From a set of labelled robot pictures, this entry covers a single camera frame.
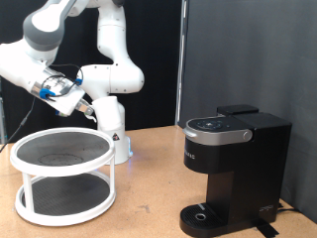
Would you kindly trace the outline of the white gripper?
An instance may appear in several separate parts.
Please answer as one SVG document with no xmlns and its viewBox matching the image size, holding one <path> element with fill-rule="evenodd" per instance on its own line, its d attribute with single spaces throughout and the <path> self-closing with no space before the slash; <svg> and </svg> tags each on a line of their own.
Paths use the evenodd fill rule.
<svg viewBox="0 0 317 238">
<path fill-rule="evenodd" d="M 77 111 L 84 115 L 91 115 L 92 104 L 85 99 L 81 99 L 85 94 L 84 90 L 77 85 L 55 86 L 50 88 L 47 104 L 65 116 L 69 116 L 79 101 L 82 105 L 76 107 Z"/>
</svg>

